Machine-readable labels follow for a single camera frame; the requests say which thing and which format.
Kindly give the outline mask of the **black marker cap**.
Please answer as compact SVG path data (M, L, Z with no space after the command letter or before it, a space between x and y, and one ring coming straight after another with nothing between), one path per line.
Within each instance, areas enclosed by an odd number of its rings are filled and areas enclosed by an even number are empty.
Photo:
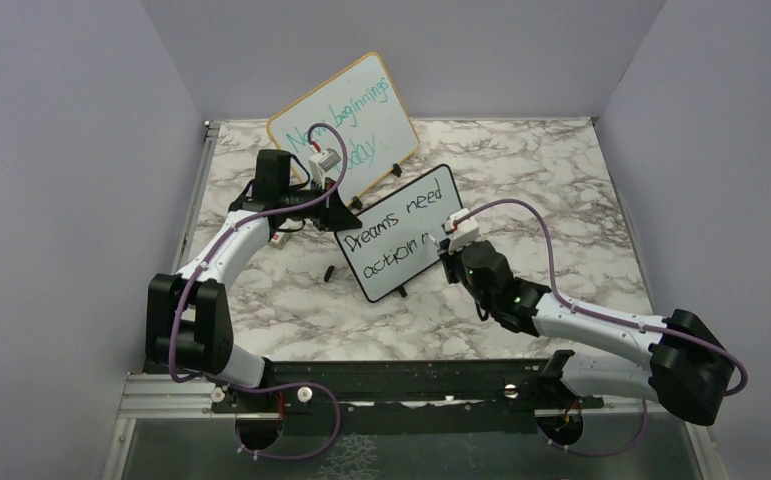
M330 281L330 279L331 279L331 277L332 277L332 275L334 273L334 270L335 270L335 266L334 265L330 265L327 268L327 270L326 270L326 272L324 274L324 277L323 277L323 281L324 282L329 282Z

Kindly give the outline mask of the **black framed whiteboard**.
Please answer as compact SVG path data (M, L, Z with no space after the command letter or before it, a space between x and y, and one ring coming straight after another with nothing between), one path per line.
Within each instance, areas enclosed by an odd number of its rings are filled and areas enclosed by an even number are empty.
M462 208L452 169L440 164L361 212L361 229L336 233L365 299L376 303L437 263L426 236L442 239L442 224Z

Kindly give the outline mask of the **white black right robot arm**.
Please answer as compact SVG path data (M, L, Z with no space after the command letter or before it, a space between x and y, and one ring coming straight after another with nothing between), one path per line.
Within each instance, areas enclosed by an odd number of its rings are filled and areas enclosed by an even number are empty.
M714 424L735 366L723 344L694 313L668 317L620 314L559 300L546 285L515 276L506 257L488 241L438 249L445 276L473 298L481 320L513 333L582 343L600 357L566 354L559 369L538 380L540 398L561 407L592 395L646 399L697 425Z

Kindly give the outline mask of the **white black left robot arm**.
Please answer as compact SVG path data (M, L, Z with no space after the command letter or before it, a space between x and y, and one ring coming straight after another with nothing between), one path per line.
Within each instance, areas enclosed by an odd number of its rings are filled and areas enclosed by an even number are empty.
M294 154L264 149L256 158L255 177L229 206L221 230L188 264L174 274L157 274L149 283L145 353L167 366L237 385L246 407L259 411L274 401L275 384L265 376L264 357L236 345L227 293L252 257L288 220L306 221L321 231L357 229L361 221L340 198L327 173L342 164L331 148L314 151L310 178L293 185Z

